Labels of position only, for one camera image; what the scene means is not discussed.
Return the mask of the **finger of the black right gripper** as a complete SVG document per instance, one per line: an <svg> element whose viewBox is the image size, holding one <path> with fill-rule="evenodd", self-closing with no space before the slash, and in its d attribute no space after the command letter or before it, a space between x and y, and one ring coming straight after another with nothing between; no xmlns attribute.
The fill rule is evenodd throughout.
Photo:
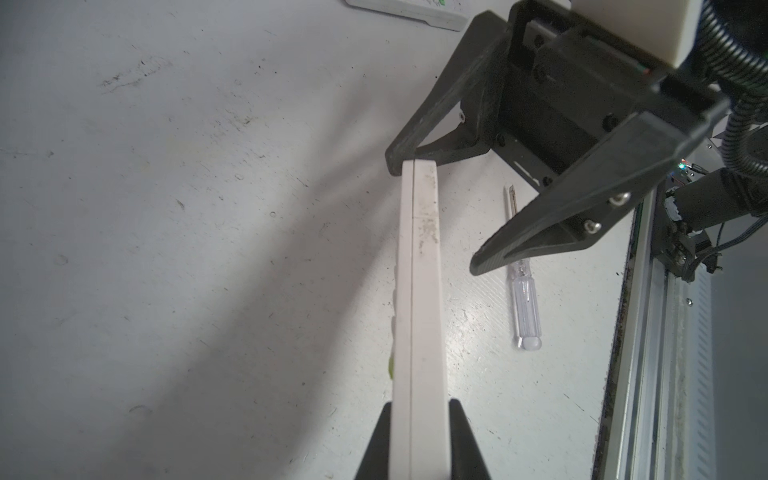
<svg viewBox="0 0 768 480"><path fill-rule="evenodd" d="M510 25L492 11L468 25L432 90L385 152L388 172L403 173L407 160L432 160L442 166L487 153L499 131ZM425 144L435 127L458 106L464 120L446 135Z"/></svg>
<svg viewBox="0 0 768 480"><path fill-rule="evenodd" d="M700 118L676 126L648 111L631 115L494 233L470 273L593 246L701 141Z"/></svg>

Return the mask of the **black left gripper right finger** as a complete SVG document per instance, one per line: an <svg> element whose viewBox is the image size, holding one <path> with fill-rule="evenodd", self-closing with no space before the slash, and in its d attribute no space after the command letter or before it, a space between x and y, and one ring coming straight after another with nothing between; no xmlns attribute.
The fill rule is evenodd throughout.
<svg viewBox="0 0 768 480"><path fill-rule="evenodd" d="M463 406L452 398L449 407L452 480L490 480Z"/></svg>

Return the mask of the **white remote with batteries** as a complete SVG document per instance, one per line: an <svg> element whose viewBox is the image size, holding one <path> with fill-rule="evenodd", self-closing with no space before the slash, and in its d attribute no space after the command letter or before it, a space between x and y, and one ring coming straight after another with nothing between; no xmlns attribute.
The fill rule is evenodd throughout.
<svg viewBox="0 0 768 480"><path fill-rule="evenodd" d="M451 476L439 216L435 162L404 162L394 293L391 479Z"/></svg>

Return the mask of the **white remote with display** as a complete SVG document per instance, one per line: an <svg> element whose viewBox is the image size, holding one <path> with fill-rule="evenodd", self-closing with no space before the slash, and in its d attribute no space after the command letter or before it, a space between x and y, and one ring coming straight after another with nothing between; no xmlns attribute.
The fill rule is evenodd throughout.
<svg viewBox="0 0 768 480"><path fill-rule="evenodd" d="M469 22L460 1L345 0L349 6L421 21L435 28L461 31Z"/></svg>

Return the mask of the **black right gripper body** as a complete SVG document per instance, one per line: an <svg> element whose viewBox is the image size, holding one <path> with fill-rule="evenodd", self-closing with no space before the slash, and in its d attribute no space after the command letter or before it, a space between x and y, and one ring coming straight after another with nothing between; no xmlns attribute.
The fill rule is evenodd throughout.
<svg viewBox="0 0 768 480"><path fill-rule="evenodd" d="M646 192L704 138L726 97L551 1L482 14L466 39L502 41L462 100L484 150L520 143L549 192Z"/></svg>

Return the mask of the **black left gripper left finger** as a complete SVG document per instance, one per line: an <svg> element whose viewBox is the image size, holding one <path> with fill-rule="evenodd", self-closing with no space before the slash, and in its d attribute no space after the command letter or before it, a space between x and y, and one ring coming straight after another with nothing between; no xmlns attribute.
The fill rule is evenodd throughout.
<svg viewBox="0 0 768 480"><path fill-rule="evenodd" d="M355 480L387 480L389 471L391 402L384 404L362 460Z"/></svg>

